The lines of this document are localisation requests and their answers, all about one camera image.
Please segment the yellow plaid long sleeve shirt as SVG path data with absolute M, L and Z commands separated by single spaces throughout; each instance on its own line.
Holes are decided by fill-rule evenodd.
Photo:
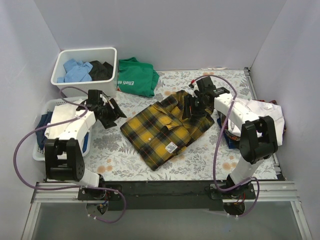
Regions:
M 183 119 L 184 90 L 157 101 L 125 122 L 120 130 L 147 166 L 155 171 L 165 162 L 183 153 L 213 124 L 213 109 L 201 117 Z

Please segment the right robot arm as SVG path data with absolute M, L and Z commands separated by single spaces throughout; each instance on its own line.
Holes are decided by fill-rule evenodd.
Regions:
M 276 127 L 271 116 L 259 116 L 241 105 L 236 92 L 230 93 L 225 87 L 217 88 L 212 78 L 212 74 L 200 76 L 189 84 L 193 93 L 184 99 L 182 117 L 203 117 L 206 109 L 213 108 L 240 129 L 240 159 L 224 186 L 214 182 L 217 191 L 237 199 L 245 192 L 244 186 L 254 179 L 261 163 L 278 150 Z

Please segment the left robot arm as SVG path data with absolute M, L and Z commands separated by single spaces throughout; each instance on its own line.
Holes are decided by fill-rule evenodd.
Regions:
M 105 129 L 125 118 L 118 104 L 102 90 L 90 89 L 83 101 L 67 102 L 53 111 L 44 143 L 46 176 L 50 180 L 75 183 L 89 188 L 95 200 L 106 196 L 103 178 L 86 169 L 83 158 L 85 136 L 99 121 Z

